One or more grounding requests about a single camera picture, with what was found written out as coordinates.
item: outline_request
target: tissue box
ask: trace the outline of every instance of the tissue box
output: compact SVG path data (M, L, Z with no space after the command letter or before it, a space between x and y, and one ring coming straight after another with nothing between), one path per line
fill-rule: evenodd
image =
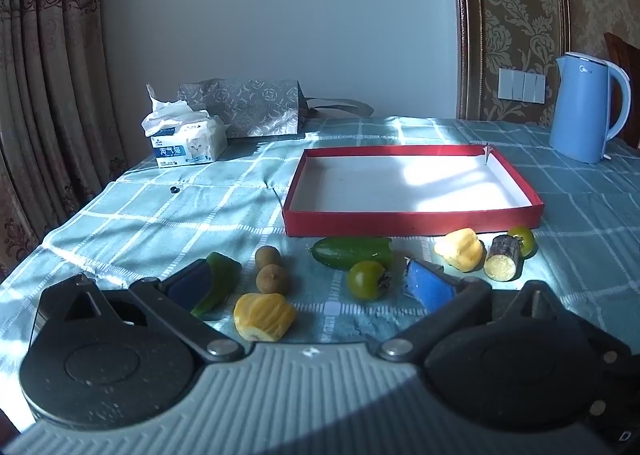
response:
M209 122L188 123L175 133L165 128L151 136L156 161L160 168L183 164L202 164L215 161L226 148L226 135L222 125L217 131Z
M146 88L152 111L142 121L145 135L151 138L160 168L215 161L227 142L225 125L205 110L194 111L185 101L160 102L151 85Z

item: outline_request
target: red tray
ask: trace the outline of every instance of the red tray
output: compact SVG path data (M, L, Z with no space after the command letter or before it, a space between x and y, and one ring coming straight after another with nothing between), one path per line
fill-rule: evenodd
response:
M494 148L347 146L303 152L282 215L290 237L536 228L544 203Z

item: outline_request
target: light switch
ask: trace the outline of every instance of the light switch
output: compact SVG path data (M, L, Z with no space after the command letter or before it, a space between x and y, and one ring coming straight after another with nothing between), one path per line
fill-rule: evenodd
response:
M511 99L522 101L522 93L524 92L524 73L521 70L513 71L513 91Z
M500 69L498 72L498 98L513 99L513 69Z
M544 103L546 92L546 76L544 74L536 74L536 91L533 95L534 103Z
M534 72L524 73L524 89L522 91L522 101L533 103L536 93L536 76Z

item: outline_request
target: white wall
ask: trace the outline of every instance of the white wall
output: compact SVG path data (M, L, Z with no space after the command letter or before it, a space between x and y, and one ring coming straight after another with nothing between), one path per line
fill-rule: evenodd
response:
M455 0L102 0L102 22L130 164L150 150L146 82L172 100L181 82L292 78L377 115L455 117Z

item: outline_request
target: blue electric kettle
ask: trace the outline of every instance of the blue electric kettle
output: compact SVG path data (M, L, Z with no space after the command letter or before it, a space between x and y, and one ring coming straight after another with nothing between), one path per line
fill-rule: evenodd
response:
M578 52L568 52L556 61L560 69L560 88L549 144L568 158L598 162L604 155L607 141L622 130L629 117L629 76L610 61ZM622 88L622 110L611 128L610 78Z

